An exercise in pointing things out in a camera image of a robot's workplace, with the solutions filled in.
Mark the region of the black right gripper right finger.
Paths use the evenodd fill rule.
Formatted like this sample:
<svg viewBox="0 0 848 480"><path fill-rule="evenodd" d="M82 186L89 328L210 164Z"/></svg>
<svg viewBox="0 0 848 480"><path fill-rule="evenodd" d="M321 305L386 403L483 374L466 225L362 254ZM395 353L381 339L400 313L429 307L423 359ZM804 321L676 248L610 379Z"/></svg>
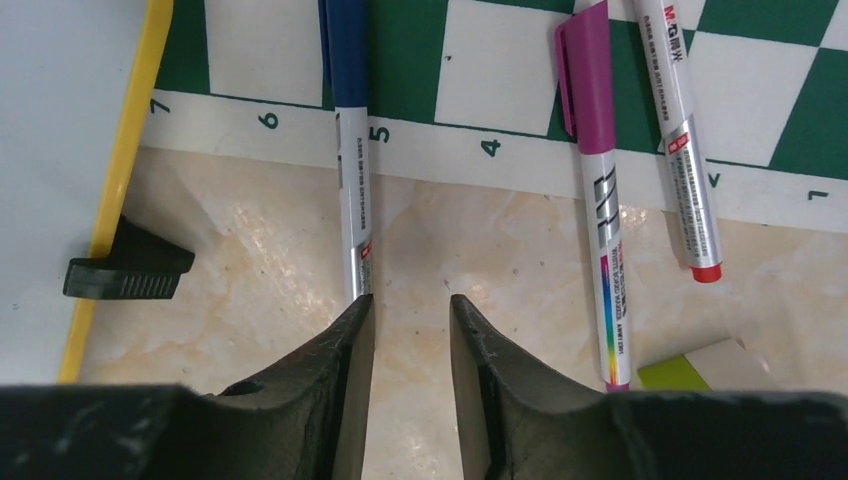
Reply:
<svg viewBox="0 0 848 480"><path fill-rule="evenodd" d="M467 479L843 479L847 400L805 391L601 393L450 299Z"/></svg>

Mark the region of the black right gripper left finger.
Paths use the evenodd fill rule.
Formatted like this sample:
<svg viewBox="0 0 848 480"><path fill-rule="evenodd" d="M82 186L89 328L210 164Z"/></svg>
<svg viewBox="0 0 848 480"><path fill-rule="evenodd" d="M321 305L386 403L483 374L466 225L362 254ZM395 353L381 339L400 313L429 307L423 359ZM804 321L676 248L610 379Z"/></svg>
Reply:
<svg viewBox="0 0 848 480"><path fill-rule="evenodd" d="M5 479L357 479L374 299L219 394L179 384L5 386Z"/></svg>

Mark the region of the blue capped marker pen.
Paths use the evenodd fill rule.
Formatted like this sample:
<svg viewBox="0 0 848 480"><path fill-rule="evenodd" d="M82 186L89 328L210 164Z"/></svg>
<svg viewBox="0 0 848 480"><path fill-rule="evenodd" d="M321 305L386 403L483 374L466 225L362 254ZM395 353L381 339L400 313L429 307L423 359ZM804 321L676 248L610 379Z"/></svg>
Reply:
<svg viewBox="0 0 848 480"><path fill-rule="evenodd" d="M349 301L371 294L372 208L369 161L367 3L318 3L324 75L337 130L342 254Z"/></svg>

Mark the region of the yellow framed whiteboard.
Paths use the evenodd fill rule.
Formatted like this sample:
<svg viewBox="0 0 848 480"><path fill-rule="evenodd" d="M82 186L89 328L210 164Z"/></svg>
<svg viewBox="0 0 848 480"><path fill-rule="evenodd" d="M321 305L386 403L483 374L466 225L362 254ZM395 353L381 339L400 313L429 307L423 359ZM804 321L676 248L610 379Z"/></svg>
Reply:
<svg viewBox="0 0 848 480"><path fill-rule="evenodd" d="M63 291L106 256L173 15L170 1L1 5L1 381L78 378L96 304Z"/></svg>

